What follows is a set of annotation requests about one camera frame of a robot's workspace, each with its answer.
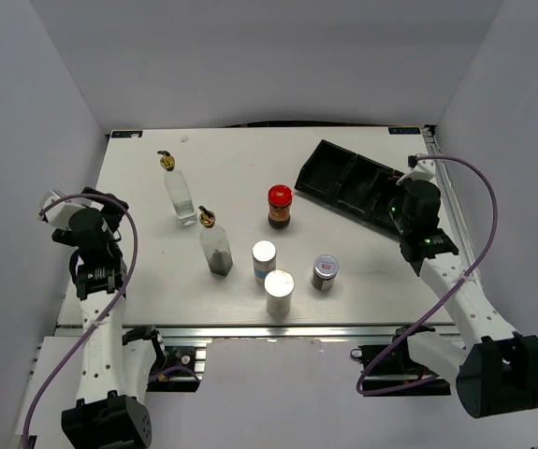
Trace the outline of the black compartment tray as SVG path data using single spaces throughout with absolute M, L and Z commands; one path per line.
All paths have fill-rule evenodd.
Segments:
M 304 163 L 295 189 L 314 202 L 388 235 L 399 232 L 389 202 L 401 194 L 402 173 L 365 156 L 321 140 Z

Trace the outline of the clear glass oil bottle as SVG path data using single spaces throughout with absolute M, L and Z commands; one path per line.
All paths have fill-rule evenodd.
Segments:
M 196 222 L 196 211 L 187 181 L 176 168 L 175 158 L 167 151 L 158 151 L 160 166 L 164 169 L 164 183 L 176 217 L 182 226 Z

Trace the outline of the red-label spice jar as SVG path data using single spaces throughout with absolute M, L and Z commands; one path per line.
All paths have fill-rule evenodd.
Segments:
M 330 290 L 339 272 L 338 260 L 329 254 L 321 254 L 313 263 L 311 285 L 319 291 Z

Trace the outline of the dark-filled glass oil bottle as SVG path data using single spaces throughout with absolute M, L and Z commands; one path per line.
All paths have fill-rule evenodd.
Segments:
M 211 273 L 227 276 L 233 267 L 232 254 L 226 231 L 216 223 L 216 216 L 204 206 L 199 206 L 199 222 L 202 230 L 199 243 Z

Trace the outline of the red-lid sauce jar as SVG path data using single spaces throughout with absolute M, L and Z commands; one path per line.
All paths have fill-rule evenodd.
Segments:
M 284 184 L 273 185 L 268 191 L 269 214 L 271 227 L 285 228 L 291 220 L 291 205 L 293 201 L 292 190 Z

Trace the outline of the white silver-lid shaker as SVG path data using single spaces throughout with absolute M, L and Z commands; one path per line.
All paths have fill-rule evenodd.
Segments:
M 281 269 L 271 271 L 264 280 L 266 307 L 271 316 L 286 316 L 291 308 L 295 288 L 293 276 Z

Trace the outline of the blue-label silver-lid shaker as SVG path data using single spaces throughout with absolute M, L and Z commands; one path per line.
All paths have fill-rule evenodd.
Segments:
M 255 280 L 263 284 L 266 276 L 276 269 L 277 250 L 268 240 L 260 240 L 252 248 Z

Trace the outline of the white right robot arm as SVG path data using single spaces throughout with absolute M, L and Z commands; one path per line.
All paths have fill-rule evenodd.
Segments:
M 538 408 L 538 338 L 521 335 L 461 270 L 458 248 L 439 227 L 441 192 L 430 181 L 404 180 L 388 205 L 400 252 L 443 300 L 463 348 L 423 326 L 391 350 L 393 365 L 411 373 L 425 366 L 457 392 L 473 418 Z

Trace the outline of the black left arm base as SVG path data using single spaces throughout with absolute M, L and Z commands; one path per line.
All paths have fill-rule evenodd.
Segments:
M 152 367 L 147 391 L 195 393 L 206 362 L 204 346 L 166 346 L 165 355 Z

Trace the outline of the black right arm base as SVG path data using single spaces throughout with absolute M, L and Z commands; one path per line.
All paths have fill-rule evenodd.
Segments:
M 353 344 L 350 358 L 357 362 L 360 371 L 380 354 L 397 336 L 397 326 L 350 326 L 350 339 Z M 386 355 L 363 380 L 364 390 L 377 390 L 394 386 L 406 386 L 427 379 L 434 373 L 415 362 L 402 362 L 400 348 Z M 443 380 L 433 380 L 413 388 L 384 394 L 387 398 L 440 398 L 451 395 L 451 387 Z

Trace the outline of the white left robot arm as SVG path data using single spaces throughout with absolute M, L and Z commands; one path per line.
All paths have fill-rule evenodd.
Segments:
M 90 187 L 82 192 L 99 206 L 67 200 L 52 222 L 53 241 L 74 250 L 69 273 L 83 326 L 76 403 L 62 412 L 61 428 L 75 448 L 148 448 L 153 426 L 144 397 L 167 350 L 154 326 L 123 329 L 130 269 L 117 232 L 127 204 Z

